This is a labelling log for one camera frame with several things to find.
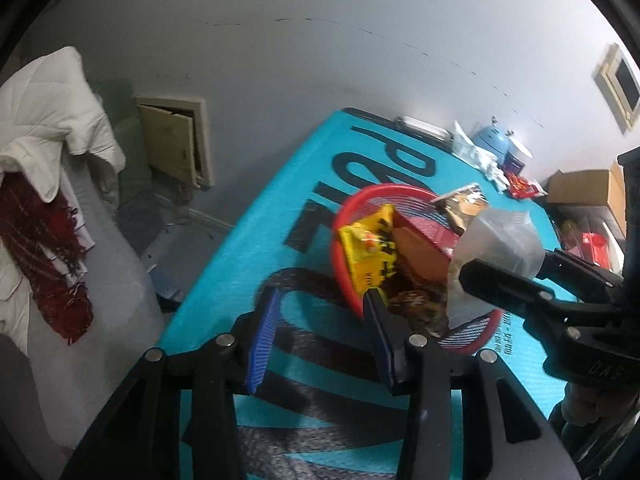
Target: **white quilted blanket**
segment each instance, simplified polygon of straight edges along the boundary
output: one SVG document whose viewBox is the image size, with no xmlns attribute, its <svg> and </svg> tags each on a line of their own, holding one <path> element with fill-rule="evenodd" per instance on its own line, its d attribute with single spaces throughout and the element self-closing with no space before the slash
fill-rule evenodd
<svg viewBox="0 0 640 480">
<path fill-rule="evenodd" d="M 51 202 L 60 188 L 63 144 L 72 155 L 91 153 L 107 162 L 98 165 L 99 185 L 115 210 L 125 157 L 71 46 L 32 61 L 0 88 L 0 186 L 6 172 L 21 171 Z M 30 301 L 29 283 L 0 242 L 0 333 L 25 354 Z"/>
</svg>

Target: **red fringed scarf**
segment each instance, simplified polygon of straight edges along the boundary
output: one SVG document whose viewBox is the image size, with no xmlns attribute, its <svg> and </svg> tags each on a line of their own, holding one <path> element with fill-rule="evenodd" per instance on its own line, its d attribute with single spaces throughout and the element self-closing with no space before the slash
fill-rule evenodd
<svg viewBox="0 0 640 480">
<path fill-rule="evenodd" d="M 42 251 L 46 247 L 73 274 L 80 266 L 82 247 L 75 233 L 74 215 L 61 192 L 44 203 L 21 173 L 6 173 L 0 186 L 0 237 L 33 291 L 42 317 L 75 343 L 94 318 L 84 283 L 69 286 Z"/>
</svg>

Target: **red package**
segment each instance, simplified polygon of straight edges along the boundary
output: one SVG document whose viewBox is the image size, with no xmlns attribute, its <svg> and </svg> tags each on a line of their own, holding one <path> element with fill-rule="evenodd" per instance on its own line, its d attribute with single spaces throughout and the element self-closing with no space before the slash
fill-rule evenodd
<svg viewBox="0 0 640 480">
<path fill-rule="evenodd" d="M 523 198 L 537 198 L 546 195 L 545 190 L 535 180 L 527 180 L 509 171 L 504 174 L 509 181 L 509 192 L 512 198 L 522 200 Z"/>
<path fill-rule="evenodd" d="M 607 240 L 597 233 L 582 233 L 582 254 L 588 262 L 610 269 Z"/>
<path fill-rule="evenodd" d="M 397 211 L 394 214 L 394 226 L 408 226 L 418 230 L 420 234 L 439 248 L 440 252 L 449 260 L 453 257 L 453 249 L 458 240 L 460 240 L 460 236 L 437 220 L 419 216 L 403 216 Z"/>
</svg>

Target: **cardboard box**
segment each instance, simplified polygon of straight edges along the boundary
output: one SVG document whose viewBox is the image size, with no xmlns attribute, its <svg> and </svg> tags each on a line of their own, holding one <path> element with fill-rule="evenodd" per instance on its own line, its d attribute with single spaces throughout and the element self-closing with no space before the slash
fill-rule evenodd
<svg viewBox="0 0 640 480">
<path fill-rule="evenodd" d="M 618 240 L 626 237 L 625 181 L 622 170 L 613 164 L 610 170 L 557 171 L 549 179 L 548 204 L 568 218 L 590 224 L 603 220 Z"/>
</svg>

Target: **red plastic bowl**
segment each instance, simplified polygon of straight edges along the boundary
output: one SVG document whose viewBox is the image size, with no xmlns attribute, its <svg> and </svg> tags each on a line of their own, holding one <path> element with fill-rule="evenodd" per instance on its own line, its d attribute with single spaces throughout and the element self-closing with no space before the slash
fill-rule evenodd
<svg viewBox="0 0 640 480">
<path fill-rule="evenodd" d="M 433 219 L 432 209 L 426 206 L 434 198 L 436 198 L 434 193 L 420 187 L 406 184 L 377 184 L 364 188 L 342 204 L 332 225 L 334 239 L 331 243 L 331 264 L 336 282 L 347 304 L 359 318 L 363 317 L 362 298 L 357 295 L 351 284 L 351 275 L 337 234 L 338 229 L 372 214 L 381 205 L 388 203 L 393 204 L 396 211 L 402 215 Z M 473 354 L 487 344 L 500 325 L 501 319 L 502 311 L 497 308 L 464 328 L 453 331 L 446 338 L 439 340 L 439 343 L 451 351 Z"/>
</svg>

